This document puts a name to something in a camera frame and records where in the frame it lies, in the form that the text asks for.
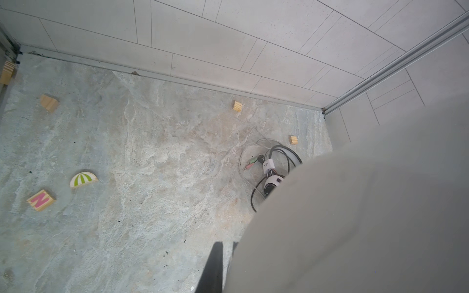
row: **gray stone floor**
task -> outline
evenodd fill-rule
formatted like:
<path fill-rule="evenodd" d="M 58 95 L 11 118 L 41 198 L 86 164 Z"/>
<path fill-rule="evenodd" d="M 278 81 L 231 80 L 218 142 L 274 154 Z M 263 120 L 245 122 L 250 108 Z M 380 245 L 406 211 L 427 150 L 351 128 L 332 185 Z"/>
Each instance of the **gray stone floor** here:
<path fill-rule="evenodd" d="M 332 150 L 316 111 L 25 56 L 0 120 L 0 292 L 190 292 L 212 244 L 226 267 L 254 215 L 237 168 L 254 126 L 298 136 L 304 161 Z M 71 190 L 82 170 L 99 181 Z M 43 188 L 57 201 L 36 212 Z"/>

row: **white tile wall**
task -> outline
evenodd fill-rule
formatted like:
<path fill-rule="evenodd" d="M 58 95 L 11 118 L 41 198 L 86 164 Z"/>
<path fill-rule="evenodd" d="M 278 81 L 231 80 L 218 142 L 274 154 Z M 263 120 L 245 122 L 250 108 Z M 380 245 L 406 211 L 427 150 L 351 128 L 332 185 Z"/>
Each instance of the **white tile wall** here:
<path fill-rule="evenodd" d="M 306 43 L 298 51 L 300 54 L 307 55 L 311 49 L 319 42 L 320 39 L 335 25 L 336 22 L 342 16 L 337 11 L 331 12 L 331 14 L 324 20 L 320 27 L 314 31 L 311 37 L 306 41 Z"/>
<path fill-rule="evenodd" d="M 260 79 L 260 76 L 176 54 L 171 75 L 245 92 L 251 92 Z"/>
<path fill-rule="evenodd" d="M 80 29 L 137 42 L 131 0 L 0 0 L 0 6 Z"/>
<path fill-rule="evenodd" d="M 401 11 L 407 4 L 412 0 L 398 0 L 394 5 L 391 6 L 383 15 L 381 15 L 372 25 L 368 27 L 369 30 L 376 32 L 386 22 L 394 17 L 399 11 Z"/>
<path fill-rule="evenodd" d="M 262 77 L 256 85 L 253 94 L 266 97 L 279 98 L 299 104 L 306 103 L 316 92 L 300 88 L 288 83 L 281 83 L 272 79 Z"/>
<path fill-rule="evenodd" d="M 424 107 L 416 90 L 412 90 L 375 109 L 380 125 L 386 124 L 396 117 L 409 115 L 416 109 Z"/>
<path fill-rule="evenodd" d="M 223 0 L 217 22 L 297 52 L 331 12 L 318 1 Z"/>
<path fill-rule="evenodd" d="M 371 106 L 376 110 L 376 108 L 381 107 L 382 105 L 387 104 L 413 90 L 415 90 L 415 86 L 412 81 L 409 80 L 376 99 L 371 99 L 370 96 L 368 96 L 368 98 L 371 101 Z"/>
<path fill-rule="evenodd" d="M 324 63 L 267 43 L 250 72 L 302 87 L 324 66 Z"/>
<path fill-rule="evenodd" d="M 202 16 L 205 0 L 158 0 L 172 7 Z"/>
<path fill-rule="evenodd" d="M 454 0 L 413 0 L 376 33 L 408 51 L 463 13 Z"/>
<path fill-rule="evenodd" d="M 374 99 L 390 92 L 391 90 L 397 88 L 409 80 L 410 77 L 407 74 L 407 71 L 405 69 L 401 70 L 388 79 L 384 80 L 382 83 L 379 83 L 375 87 L 369 89 L 367 91 L 368 97 L 370 98 L 370 101 L 373 101 Z"/>
<path fill-rule="evenodd" d="M 352 142 L 367 136 L 378 125 L 366 93 L 340 107 L 340 112 Z"/>
<path fill-rule="evenodd" d="M 137 42 L 151 47 L 151 1 L 134 0 Z"/>
<path fill-rule="evenodd" d="M 39 18 L 0 9 L 0 22 L 18 43 L 56 51 Z"/>
<path fill-rule="evenodd" d="M 256 38 L 152 1 L 154 48 L 241 69 Z"/>
<path fill-rule="evenodd" d="M 203 18 L 215 21 L 217 19 L 218 10 L 220 9 L 221 0 L 205 0 Z"/>
<path fill-rule="evenodd" d="M 361 77 L 332 68 L 310 89 L 338 98 L 362 81 Z"/>
<path fill-rule="evenodd" d="M 364 27 L 369 27 L 397 0 L 321 0 Z"/>
<path fill-rule="evenodd" d="M 335 110 L 325 117 L 325 125 L 329 138 L 331 139 L 333 150 L 338 150 L 350 142 L 340 109 Z"/>
<path fill-rule="evenodd" d="M 171 53 L 42 20 L 57 50 L 75 56 L 169 75 Z"/>
<path fill-rule="evenodd" d="M 314 96 L 312 96 L 304 104 L 308 106 L 324 108 L 336 99 L 337 99 L 336 97 L 318 92 L 318 93 L 315 93 Z"/>
<path fill-rule="evenodd" d="M 393 45 L 353 21 L 341 17 L 308 56 L 355 73 Z"/>
<path fill-rule="evenodd" d="M 251 48 L 251 51 L 249 52 L 248 57 L 244 61 L 241 71 L 244 72 L 250 72 L 251 68 L 253 67 L 254 63 L 256 62 L 257 58 L 261 54 L 262 50 L 264 49 L 265 45 L 267 45 L 266 41 L 263 41 L 261 39 L 257 39 L 254 45 Z"/>
<path fill-rule="evenodd" d="M 384 52 L 381 56 L 373 60 L 370 64 L 363 67 L 360 71 L 356 73 L 356 75 L 361 76 L 363 78 L 368 78 L 376 73 L 378 70 L 382 69 L 384 66 L 388 65 L 392 61 L 396 60 L 405 52 L 399 49 L 396 46 L 392 46 L 391 49 Z"/>
<path fill-rule="evenodd" d="M 456 2 L 458 2 L 464 10 L 469 11 L 469 0 L 456 0 Z"/>
<path fill-rule="evenodd" d="M 469 44 L 461 35 L 407 70 L 425 105 L 469 97 Z"/>

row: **white object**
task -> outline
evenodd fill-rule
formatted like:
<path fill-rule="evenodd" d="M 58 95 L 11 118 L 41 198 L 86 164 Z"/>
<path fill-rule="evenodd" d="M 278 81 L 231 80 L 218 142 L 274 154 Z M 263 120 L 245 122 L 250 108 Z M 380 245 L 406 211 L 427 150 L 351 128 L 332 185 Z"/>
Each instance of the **white object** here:
<path fill-rule="evenodd" d="M 273 160 L 272 160 L 272 159 L 268 159 L 267 161 L 265 161 L 265 162 L 262 164 L 262 168 L 264 169 L 264 174 L 267 174 L 267 172 L 268 172 L 270 169 L 275 169 L 275 165 L 273 164 Z"/>

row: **wooden block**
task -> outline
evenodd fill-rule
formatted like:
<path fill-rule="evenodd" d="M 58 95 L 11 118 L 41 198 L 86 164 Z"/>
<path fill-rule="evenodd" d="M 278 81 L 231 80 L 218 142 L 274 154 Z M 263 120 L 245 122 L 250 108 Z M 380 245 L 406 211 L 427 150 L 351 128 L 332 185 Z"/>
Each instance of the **wooden block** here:
<path fill-rule="evenodd" d="M 31 196 L 27 202 L 37 211 L 42 211 L 46 207 L 50 206 L 55 202 L 55 199 L 52 198 L 44 189 Z"/>
<path fill-rule="evenodd" d="M 233 110 L 241 112 L 241 109 L 242 109 L 242 104 L 238 101 L 234 101 Z"/>
<path fill-rule="evenodd" d="M 5 65 L 3 66 L 3 71 L 0 76 L 0 83 L 5 85 L 10 84 L 11 76 L 13 75 L 14 70 L 15 64 L 10 61 L 5 61 Z"/>
<path fill-rule="evenodd" d="M 55 109 L 59 105 L 59 101 L 46 95 L 41 96 L 41 105 L 47 109 L 50 113 L 54 113 Z"/>
<path fill-rule="evenodd" d="M 298 144 L 296 136 L 290 135 L 290 144 Z"/>
<path fill-rule="evenodd" d="M 70 188 L 77 188 L 95 181 L 98 181 L 95 174 L 90 172 L 81 172 L 73 176 L 72 181 L 70 181 Z"/>

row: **gray blurry object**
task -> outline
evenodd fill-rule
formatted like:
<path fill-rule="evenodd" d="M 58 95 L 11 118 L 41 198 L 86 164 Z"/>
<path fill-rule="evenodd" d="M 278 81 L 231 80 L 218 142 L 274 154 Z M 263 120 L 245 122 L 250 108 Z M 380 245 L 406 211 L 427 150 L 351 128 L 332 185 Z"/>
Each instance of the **gray blurry object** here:
<path fill-rule="evenodd" d="M 285 178 L 224 292 L 467 292 L 469 97 L 384 127 Z"/>

